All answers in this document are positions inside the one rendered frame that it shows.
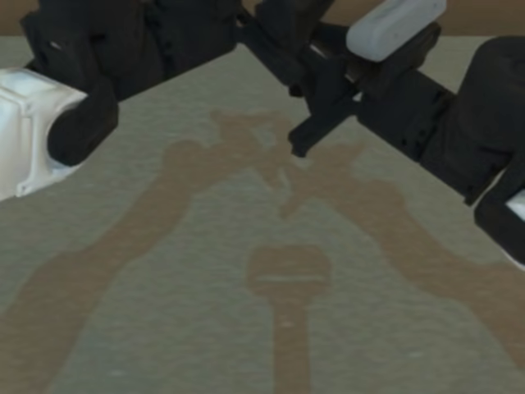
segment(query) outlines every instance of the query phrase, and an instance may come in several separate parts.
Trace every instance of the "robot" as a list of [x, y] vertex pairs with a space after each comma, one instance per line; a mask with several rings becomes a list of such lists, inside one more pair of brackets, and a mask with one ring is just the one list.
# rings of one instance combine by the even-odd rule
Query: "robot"
[[418, 69], [446, 0], [385, 0], [350, 27], [334, 0], [39, 0], [21, 20], [33, 60], [0, 71], [0, 200], [71, 176], [116, 129], [119, 103], [246, 46], [309, 117], [305, 157], [349, 117], [459, 193], [525, 269], [525, 38], [474, 54], [454, 94]]

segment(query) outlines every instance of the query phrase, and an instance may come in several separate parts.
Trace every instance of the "floor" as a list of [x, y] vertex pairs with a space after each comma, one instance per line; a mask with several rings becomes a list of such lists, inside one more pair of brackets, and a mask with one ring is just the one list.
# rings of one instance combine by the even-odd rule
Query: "floor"
[[[457, 89], [485, 40], [424, 71]], [[525, 390], [525, 277], [354, 121], [293, 159], [305, 108], [243, 48], [121, 109], [76, 176], [0, 206], [2, 394]]]

